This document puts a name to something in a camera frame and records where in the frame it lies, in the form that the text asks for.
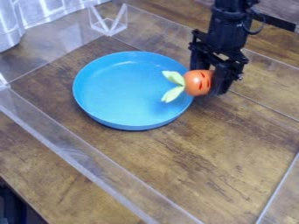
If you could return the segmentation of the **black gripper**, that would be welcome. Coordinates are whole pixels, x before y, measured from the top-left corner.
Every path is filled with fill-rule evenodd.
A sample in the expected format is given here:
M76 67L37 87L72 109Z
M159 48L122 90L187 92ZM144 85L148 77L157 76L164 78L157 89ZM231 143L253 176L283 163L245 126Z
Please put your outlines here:
M191 32L191 70L209 70L213 65L209 95L224 95L232 82L240 79L244 64L248 63L240 51L248 37L243 28L248 14L240 6L213 6L211 12L205 37L201 37L199 30ZM215 54L224 54L229 60L223 62Z

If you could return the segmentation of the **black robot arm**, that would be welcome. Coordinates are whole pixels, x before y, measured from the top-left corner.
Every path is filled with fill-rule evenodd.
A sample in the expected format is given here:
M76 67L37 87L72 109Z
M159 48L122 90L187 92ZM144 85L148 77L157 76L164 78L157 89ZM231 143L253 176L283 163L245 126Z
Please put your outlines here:
M259 0L215 0L211 7L209 29L205 34L195 29L189 69L215 67L208 95L223 95L233 81L243 78L243 68L248 58L241 52L248 35L256 35L265 23L256 30L251 29L252 19L257 13L252 6Z

